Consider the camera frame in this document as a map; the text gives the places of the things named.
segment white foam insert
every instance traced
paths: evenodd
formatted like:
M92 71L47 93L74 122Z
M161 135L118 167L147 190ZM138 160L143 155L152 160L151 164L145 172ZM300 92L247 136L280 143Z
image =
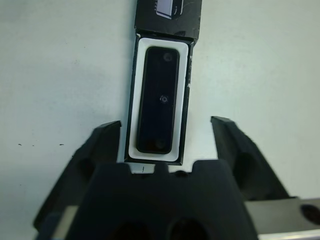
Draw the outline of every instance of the white foam insert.
M146 51L150 47L163 47L163 48L175 49L179 52L179 55L180 55L178 84L177 84L176 100L175 100L172 148L171 148L171 151L167 154L144 153L144 152L138 151L136 147L145 57L146 57ZM167 41L167 40L152 39L152 38L142 38L139 41L137 58L136 58L136 67L135 67L134 92L133 92L129 149L128 149L129 156L131 158L142 159L142 160L167 161L167 162L174 162L178 159L182 111L183 111L183 103L184 103L184 95L185 95L188 53L189 53L188 45L183 42Z

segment box lid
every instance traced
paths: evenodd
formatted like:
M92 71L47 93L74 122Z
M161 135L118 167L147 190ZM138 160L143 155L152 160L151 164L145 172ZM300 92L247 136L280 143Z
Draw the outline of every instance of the box lid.
M137 0L136 31L197 40L202 0Z

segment black device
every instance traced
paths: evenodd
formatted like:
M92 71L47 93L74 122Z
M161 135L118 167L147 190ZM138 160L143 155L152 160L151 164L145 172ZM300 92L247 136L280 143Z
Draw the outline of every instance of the black device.
M179 52L151 46L146 50L136 148L142 153L167 154L171 151Z

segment white wall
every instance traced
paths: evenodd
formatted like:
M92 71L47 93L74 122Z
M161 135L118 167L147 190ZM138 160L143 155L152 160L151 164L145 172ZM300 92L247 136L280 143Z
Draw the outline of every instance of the white wall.
M123 151L135 4L0 0L1 239L34 236L39 207L93 128L121 120ZM203 0L184 169L217 157L210 116L227 117L292 196L320 197L319 7L318 0ZM133 169L143 166L152 170Z

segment camera lens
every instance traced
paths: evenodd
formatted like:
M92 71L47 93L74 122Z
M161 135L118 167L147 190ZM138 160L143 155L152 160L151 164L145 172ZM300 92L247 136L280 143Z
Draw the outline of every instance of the camera lens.
M166 53L163 55L163 59L164 59L166 62L171 62L171 61L172 61L172 54L169 53L169 52L166 52Z
M155 146L158 148L158 149L163 149L165 146L166 146L166 141L163 140L163 139L157 139L155 141Z
M166 95L161 95L160 101L161 101L162 104L167 104L168 101L169 101L169 98Z

